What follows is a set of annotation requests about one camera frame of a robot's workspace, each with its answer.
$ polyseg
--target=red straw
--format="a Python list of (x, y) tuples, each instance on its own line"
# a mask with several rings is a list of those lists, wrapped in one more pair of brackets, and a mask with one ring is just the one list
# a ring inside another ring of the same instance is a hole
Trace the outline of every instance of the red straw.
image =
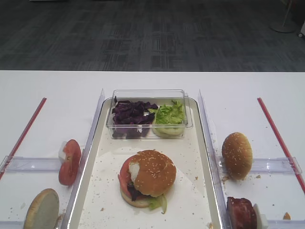
[(25, 135), (27, 134), (27, 132), (29, 131), (30, 127), (32, 126), (33, 122), (35, 121), (37, 115), (39, 114), (40, 110), (42, 109), (44, 103), (46, 102), (47, 98), (43, 98), (40, 102), (40, 104), (38, 105), (36, 111), (34, 112), (32, 118), (30, 118), (27, 126), (24, 128), (22, 134), (20, 135), (18, 141), (16, 142), (14, 148), (12, 149), (12, 151), (10, 152), (10, 155), (8, 157), (8, 160), (5, 162), (5, 166), (4, 166), (4, 170), (3, 172), (0, 172), (0, 179), (2, 178), (5, 168), (9, 165), (10, 161), (12, 160), (13, 156), (15, 155), (16, 151), (18, 150), (19, 146), (21, 145)]
[[(289, 152), (287, 146), (285, 145), (285, 143), (284, 143), (284, 141), (283, 141), (283, 139), (282, 139), (280, 133), (278, 132), (278, 130), (277, 130), (276, 126), (275, 126), (275, 123), (273, 122), (273, 120), (272, 120), (272, 118), (271, 118), (271, 116), (270, 116), (270, 114), (269, 114), (269, 112), (268, 112), (268, 110), (267, 110), (265, 104), (263, 103), (263, 100), (262, 100), (261, 98), (257, 98), (257, 100), (258, 100), (258, 102), (259, 102), (259, 104), (260, 104), (260, 106), (261, 106), (261, 108), (262, 108), (262, 110), (263, 110), (263, 112), (264, 112), (266, 118), (268, 119), (268, 122), (269, 122), (271, 128), (273, 129), (273, 132), (274, 132), (274, 134), (275, 134), (275, 136), (276, 136), (278, 142), (280, 143), (280, 145), (281, 145), (281, 147), (282, 147), (282, 149), (283, 149), (283, 151), (284, 151), (286, 157), (290, 160), (290, 159), (292, 158), (292, 157), (291, 157), (291, 154), (290, 154), (290, 152)], [(295, 164), (294, 164), (294, 162), (293, 162), (292, 160), (290, 160), (290, 162), (291, 162), (291, 164), (292, 164), (292, 168), (293, 168), (294, 171), (295, 171)], [(304, 183), (304, 180), (303, 180), (301, 174), (296, 174), (296, 173), (295, 173), (295, 176), (296, 176), (297, 180), (299, 181), (299, 184), (301, 185), (302, 190), (303, 190), (304, 193), (305, 193), (305, 183)]]

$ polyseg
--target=shredded lettuce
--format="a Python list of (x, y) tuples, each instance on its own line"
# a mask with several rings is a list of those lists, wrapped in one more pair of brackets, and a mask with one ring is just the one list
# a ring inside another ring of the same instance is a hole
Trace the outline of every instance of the shredded lettuce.
[(156, 112), (156, 124), (181, 124), (184, 120), (183, 104), (172, 100), (173, 105), (160, 106)]
[[(172, 100), (173, 105), (162, 105), (159, 109), (149, 109), (149, 112), (155, 112), (153, 124), (157, 125), (178, 125), (182, 124), (185, 119), (184, 106), (182, 103)], [(184, 131), (184, 127), (157, 127), (152, 131), (160, 137), (171, 137), (180, 135)]]
[(154, 210), (156, 208), (162, 207), (162, 214), (166, 213), (166, 209), (167, 209), (167, 201), (164, 195), (160, 195), (156, 198), (149, 198), (149, 209), (150, 210)]

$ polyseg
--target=top bun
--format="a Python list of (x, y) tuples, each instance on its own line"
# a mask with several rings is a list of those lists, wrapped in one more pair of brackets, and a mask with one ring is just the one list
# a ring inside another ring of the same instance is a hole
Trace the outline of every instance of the top bun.
[(135, 189), (152, 197), (165, 193), (176, 179), (176, 167), (171, 159), (155, 150), (144, 150), (134, 155), (129, 163), (129, 172)]
[(252, 167), (252, 149), (245, 135), (230, 134), (223, 143), (222, 154), (229, 175), (236, 180), (244, 179)]

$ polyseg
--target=purple cabbage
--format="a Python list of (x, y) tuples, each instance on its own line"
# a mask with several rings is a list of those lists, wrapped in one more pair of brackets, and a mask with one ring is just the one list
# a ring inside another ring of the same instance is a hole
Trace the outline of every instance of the purple cabbage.
[[(112, 109), (112, 114), (114, 114), (113, 122), (115, 125), (149, 125), (153, 123), (155, 113), (144, 115), (144, 112), (149, 112), (148, 109), (158, 109), (156, 104), (150, 102), (117, 101), (116, 97), (114, 102), (116, 106)], [(142, 132), (139, 132), (137, 128), (116, 128), (113, 137), (121, 138), (126, 134), (126, 138), (140, 138), (146, 136), (148, 131), (149, 128), (142, 128)]]

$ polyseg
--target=tomato slice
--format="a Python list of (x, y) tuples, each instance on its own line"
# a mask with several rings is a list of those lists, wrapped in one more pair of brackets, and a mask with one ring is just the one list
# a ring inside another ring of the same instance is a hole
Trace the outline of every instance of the tomato slice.
[(131, 161), (132, 158), (133, 158), (133, 156), (131, 156), (124, 162), (124, 164), (120, 170), (120, 174), (118, 175), (122, 191), (125, 193), (125, 195), (127, 195), (130, 198), (131, 198), (131, 195), (127, 189), (127, 184), (131, 182), (131, 176), (129, 173), (129, 162)]
[(62, 185), (70, 186), (74, 183), (81, 159), (81, 148), (77, 141), (71, 139), (63, 148), (66, 159), (59, 170), (58, 179)]

